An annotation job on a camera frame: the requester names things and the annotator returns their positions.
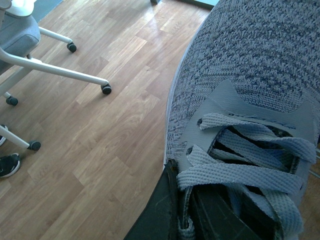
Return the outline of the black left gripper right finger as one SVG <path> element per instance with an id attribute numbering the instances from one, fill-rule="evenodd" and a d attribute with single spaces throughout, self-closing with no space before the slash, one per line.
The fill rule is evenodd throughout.
<path id="1" fill-rule="evenodd" d="M 194 188 L 191 219 L 197 240 L 259 240 L 231 209 L 220 188 Z"/>

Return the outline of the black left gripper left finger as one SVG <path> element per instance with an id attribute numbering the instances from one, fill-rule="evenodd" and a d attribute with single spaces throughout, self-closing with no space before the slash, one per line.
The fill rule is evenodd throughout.
<path id="1" fill-rule="evenodd" d="M 178 238 L 178 165 L 169 159 L 126 240 L 176 240 Z"/>

